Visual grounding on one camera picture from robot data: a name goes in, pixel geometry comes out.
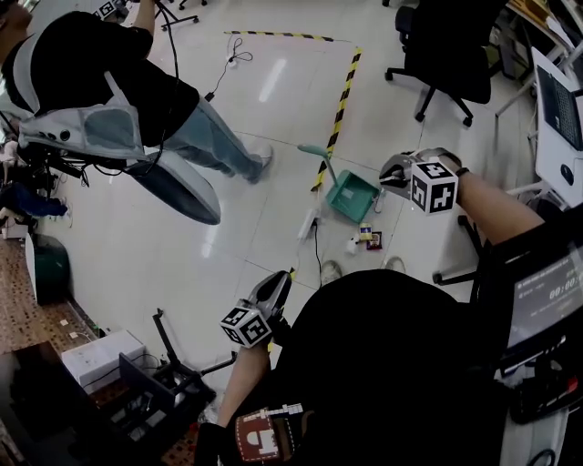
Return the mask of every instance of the black mouse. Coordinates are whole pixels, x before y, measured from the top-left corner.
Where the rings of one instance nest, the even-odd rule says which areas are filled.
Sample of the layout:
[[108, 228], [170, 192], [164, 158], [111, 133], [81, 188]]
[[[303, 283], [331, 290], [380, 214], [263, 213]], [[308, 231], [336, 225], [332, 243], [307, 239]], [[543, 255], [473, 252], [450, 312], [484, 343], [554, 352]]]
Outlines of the black mouse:
[[561, 175], [570, 186], [573, 186], [573, 182], [575, 181], [575, 178], [573, 177], [573, 172], [565, 164], [561, 165]]

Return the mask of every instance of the gray shoulder strap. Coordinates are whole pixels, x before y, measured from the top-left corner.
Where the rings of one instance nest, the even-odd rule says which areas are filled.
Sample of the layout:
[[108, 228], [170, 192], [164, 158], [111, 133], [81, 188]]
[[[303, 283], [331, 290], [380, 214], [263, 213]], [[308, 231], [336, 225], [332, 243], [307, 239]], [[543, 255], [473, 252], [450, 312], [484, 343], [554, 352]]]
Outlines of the gray shoulder strap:
[[18, 53], [16, 54], [15, 64], [13, 67], [13, 74], [18, 94], [25, 100], [33, 113], [40, 110], [40, 102], [33, 87], [33, 79], [30, 74], [33, 52], [35, 51], [36, 43], [40, 34], [35, 34], [22, 44]]

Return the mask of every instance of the black and yellow striped tape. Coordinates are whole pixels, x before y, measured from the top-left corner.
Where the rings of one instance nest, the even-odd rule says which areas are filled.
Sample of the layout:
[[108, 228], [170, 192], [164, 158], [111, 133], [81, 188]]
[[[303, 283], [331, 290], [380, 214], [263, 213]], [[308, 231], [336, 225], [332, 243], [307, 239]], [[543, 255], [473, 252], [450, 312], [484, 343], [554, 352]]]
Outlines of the black and yellow striped tape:
[[300, 34], [300, 33], [268, 33], [265, 31], [225, 31], [225, 34], [249, 34], [249, 35], [277, 35], [280, 37], [302, 37], [304, 39], [323, 40], [324, 42], [334, 42], [331, 37], [314, 34]]
[[[330, 136], [330, 140], [328, 141], [328, 158], [332, 157], [334, 153], [334, 147], [336, 146], [336, 141], [338, 140], [338, 136], [340, 135], [340, 129], [342, 128], [343, 118], [344, 118], [344, 109], [346, 108], [346, 100], [350, 95], [350, 88], [353, 85], [354, 75], [356, 74], [356, 68], [358, 68], [358, 62], [361, 59], [361, 55], [363, 54], [363, 50], [360, 47], [356, 47], [356, 51], [354, 52], [353, 62], [350, 65], [350, 70], [348, 71], [348, 76], [346, 77], [346, 84], [344, 85], [343, 94], [340, 97], [340, 102], [338, 103], [338, 110], [336, 111], [336, 118], [334, 119], [334, 130], [332, 135]], [[326, 163], [322, 162], [320, 164], [320, 169], [318, 170], [318, 176], [316, 177], [316, 182], [312, 187], [312, 192], [317, 191], [324, 181], [324, 173], [326, 171]]]

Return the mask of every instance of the green dustpan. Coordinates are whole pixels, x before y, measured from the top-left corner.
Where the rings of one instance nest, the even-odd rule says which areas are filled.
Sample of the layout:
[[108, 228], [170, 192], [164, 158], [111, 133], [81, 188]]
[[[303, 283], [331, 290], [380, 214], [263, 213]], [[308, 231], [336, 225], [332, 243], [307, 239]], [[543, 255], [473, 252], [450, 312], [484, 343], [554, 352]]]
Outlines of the green dustpan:
[[371, 208], [373, 199], [379, 195], [379, 189], [348, 170], [344, 170], [336, 178], [328, 153], [321, 147], [300, 144], [298, 148], [303, 152], [322, 157], [330, 170], [330, 175], [334, 180], [334, 186], [326, 195], [326, 201], [330, 207], [342, 212], [353, 222], [361, 223], [366, 212]]

